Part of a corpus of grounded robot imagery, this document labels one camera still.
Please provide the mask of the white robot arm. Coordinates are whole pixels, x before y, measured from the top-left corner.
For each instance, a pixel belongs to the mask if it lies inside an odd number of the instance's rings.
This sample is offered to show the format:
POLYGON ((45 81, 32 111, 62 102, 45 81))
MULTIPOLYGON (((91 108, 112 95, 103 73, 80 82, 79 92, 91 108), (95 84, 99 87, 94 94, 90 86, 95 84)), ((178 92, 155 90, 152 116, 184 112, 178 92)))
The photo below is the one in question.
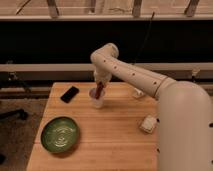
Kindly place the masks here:
POLYGON ((96 82, 112 76, 155 98, 157 104, 157 171, 213 171, 213 102, 199 85, 177 81, 118 59, 107 43, 92 52, 96 82))

